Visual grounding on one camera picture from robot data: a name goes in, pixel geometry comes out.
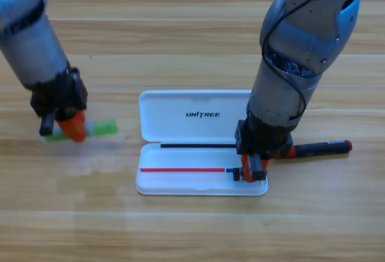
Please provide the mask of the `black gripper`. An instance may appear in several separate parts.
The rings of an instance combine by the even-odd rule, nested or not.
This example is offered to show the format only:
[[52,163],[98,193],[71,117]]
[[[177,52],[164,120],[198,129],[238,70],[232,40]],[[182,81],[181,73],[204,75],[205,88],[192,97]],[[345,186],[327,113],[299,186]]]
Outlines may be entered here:
[[86,138],[85,114],[87,109],[87,89],[77,67],[69,63],[64,71],[46,83],[31,87],[31,106],[41,118],[39,134],[51,136],[54,123],[63,134],[76,143]]
[[234,168],[234,180],[265,181],[270,160],[287,154],[292,147],[293,130],[292,126],[271,126],[252,117],[239,120],[235,146],[241,166]]

